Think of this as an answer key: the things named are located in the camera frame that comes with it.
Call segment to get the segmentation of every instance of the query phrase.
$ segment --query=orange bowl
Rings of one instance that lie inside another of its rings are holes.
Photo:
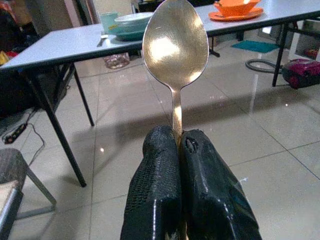
[[[260,0],[220,0],[221,5],[216,2],[213,5],[224,17],[230,17],[247,15],[258,2]]]

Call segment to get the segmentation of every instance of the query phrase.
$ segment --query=orange plate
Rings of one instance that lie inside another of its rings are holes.
[[[255,17],[260,16],[264,12],[264,9],[262,7],[254,7],[250,10],[250,12],[247,15],[243,16],[227,16],[224,17],[221,15],[219,11],[213,11],[210,12],[209,18],[213,21],[221,21],[221,22],[233,22],[233,21],[242,21],[247,19],[253,19]]]

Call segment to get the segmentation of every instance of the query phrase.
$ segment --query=vacuum hose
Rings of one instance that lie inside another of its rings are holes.
[[[271,67],[273,67],[275,69],[276,68],[276,64],[274,64],[272,61],[269,61],[269,60],[266,60],[266,59],[250,59],[250,60],[245,62],[245,66],[248,69],[251,69],[251,70],[257,71],[257,72],[268,73],[268,74],[274,74],[275,73],[275,70],[273,70],[273,69],[252,66],[253,63],[263,63],[263,64],[269,65],[269,66],[271,66]],[[281,70],[282,70],[282,65],[280,66],[279,74],[281,74],[281,72],[282,72]]]

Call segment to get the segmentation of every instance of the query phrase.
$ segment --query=chair leg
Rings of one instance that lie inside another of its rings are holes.
[[[40,215],[40,214],[50,213],[56,209],[56,204],[57,204],[56,199],[51,195],[48,189],[42,184],[42,182],[37,178],[37,176],[31,171],[29,167],[26,170],[26,175],[32,180],[32,182],[37,186],[37,188],[43,193],[43,195],[50,201],[52,205],[26,211],[26,212],[21,212],[17,215],[16,217],[17,220],[29,218],[29,217]]]

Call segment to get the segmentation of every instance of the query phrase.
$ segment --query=spoon bowl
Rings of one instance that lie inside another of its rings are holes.
[[[180,91],[204,71],[209,55],[204,25],[186,0],[166,0],[146,27],[142,54],[149,72],[172,93],[172,128],[177,145],[182,135]]]

